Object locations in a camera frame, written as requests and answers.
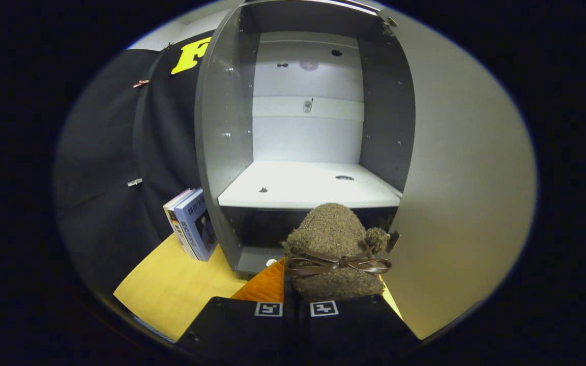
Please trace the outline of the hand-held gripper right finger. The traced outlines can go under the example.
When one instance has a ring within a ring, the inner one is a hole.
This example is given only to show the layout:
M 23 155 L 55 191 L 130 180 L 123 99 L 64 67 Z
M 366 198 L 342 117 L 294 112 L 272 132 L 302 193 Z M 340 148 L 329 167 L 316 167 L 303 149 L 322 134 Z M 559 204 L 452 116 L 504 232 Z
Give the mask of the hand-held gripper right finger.
M 382 295 L 302 301 L 295 344 L 308 356 L 402 356 L 421 341 Z

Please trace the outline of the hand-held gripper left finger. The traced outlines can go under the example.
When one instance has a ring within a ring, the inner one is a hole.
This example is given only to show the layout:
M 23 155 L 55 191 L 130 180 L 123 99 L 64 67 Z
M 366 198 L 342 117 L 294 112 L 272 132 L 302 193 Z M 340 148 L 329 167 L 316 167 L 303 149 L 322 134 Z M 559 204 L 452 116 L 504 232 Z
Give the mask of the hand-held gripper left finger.
M 296 321 L 284 267 L 271 260 L 231 297 L 212 297 L 177 347 L 196 357 L 282 357 Z

